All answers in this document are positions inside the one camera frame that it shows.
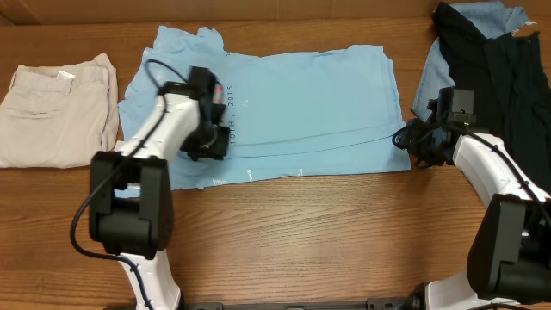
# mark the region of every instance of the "black cloth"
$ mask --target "black cloth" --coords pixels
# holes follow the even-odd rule
[[[551,193],[551,89],[538,33],[488,40],[446,3],[433,20],[449,75],[458,88],[474,90],[476,126],[501,137],[530,180]]]

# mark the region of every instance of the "folded shirt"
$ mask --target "folded shirt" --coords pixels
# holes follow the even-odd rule
[[[194,163],[181,154],[170,167],[173,189],[288,175],[409,169],[407,153],[395,149],[388,138],[403,121],[392,61],[380,47],[259,58],[224,51],[215,30],[201,28],[192,35],[161,27],[153,49],[144,51],[143,61],[147,59],[161,60],[184,76],[192,65],[209,68],[224,85],[224,122],[235,133],[222,162]],[[160,66],[153,75],[160,83],[177,81]],[[156,91],[140,68],[120,103],[126,138],[149,115]],[[367,156],[360,167],[329,159],[364,157],[365,152],[392,153],[392,160],[381,164]],[[258,172],[253,177],[252,169]]]
[[[457,3],[451,6],[465,16],[486,37],[497,38],[522,27],[528,22],[523,7],[506,8],[499,2]],[[429,118],[430,99],[438,98],[438,91],[455,86],[449,76],[449,66],[440,53],[440,40],[436,38],[424,63],[423,74],[415,95],[412,111],[421,119]]]
[[[0,105],[0,167],[90,164],[115,144],[117,92],[105,54],[78,65],[19,65]]]

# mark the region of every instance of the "wooden table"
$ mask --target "wooden table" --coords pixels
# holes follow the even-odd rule
[[[551,19],[542,31],[551,66]],[[226,50],[252,55],[385,48],[405,119],[430,44],[430,18],[167,23],[214,27]],[[64,65],[106,53],[119,94],[158,24],[0,28],[0,87],[18,64]],[[69,225],[88,194],[87,167],[0,170],[0,309],[102,309],[133,300],[122,268],[77,254]],[[463,269],[484,208],[455,167],[341,177],[295,177],[173,193],[170,265],[189,302],[365,301],[407,295]],[[78,228],[84,247],[88,217]]]

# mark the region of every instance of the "brown wood surface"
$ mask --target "brown wood surface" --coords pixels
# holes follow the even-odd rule
[[[118,22],[424,17],[440,0],[0,0],[0,12],[20,25]],[[467,3],[480,0],[450,0]],[[529,16],[551,15],[547,0],[504,0]]]
[[[542,57],[551,66],[551,19]],[[306,22],[186,22],[215,27],[226,50],[253,55],[385,48],[402,111],[410,108],[430,44],[429,18]],[[106,53],[120,96],[158,24],[0,28],[0,93],[18,64],[64,65]],[[133,299],[122,268],[77,254],[69,225],[88,194],[86,167],[0,170],[0,309],[96,310]],[[283,178],[173,193],[172,273],[189,302],[364,301],[407,295],[465,266],[484,208],[455,167],[340,177]],[[87,234],[77,237],[102,248]]]

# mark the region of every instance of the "blue fabric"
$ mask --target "blue fabric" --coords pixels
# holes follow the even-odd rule
[[[522,27],[528,21],[523,7],[505,8],[501,2],[450,5],[473,22],[486,38],[497,38]],[[450,86],[455,86],[455,83],[449,77],[448,63],[440,53],[440,40],[436,38],[424,64],[421,82],[413,102],[413,113],[421,120],[428,119],[430,116],[430,110],[427,109],[429,100],[438,98],[438,91]]]
[[[224,122],[234,129],[224,161],[193,162],[180,153],[170,166],[173,189],[410,168],[407,152],[390,139],[404,122],[392,61],[379,46],[259,58],[224,51],[215,30],[161,27],[147,59],[184,75],[192,65],[209,68],[224,85]],[[153,75],[177,80],[162,67]],[[140,68],[119,104],[125,140],[151,112],[156,91]]]

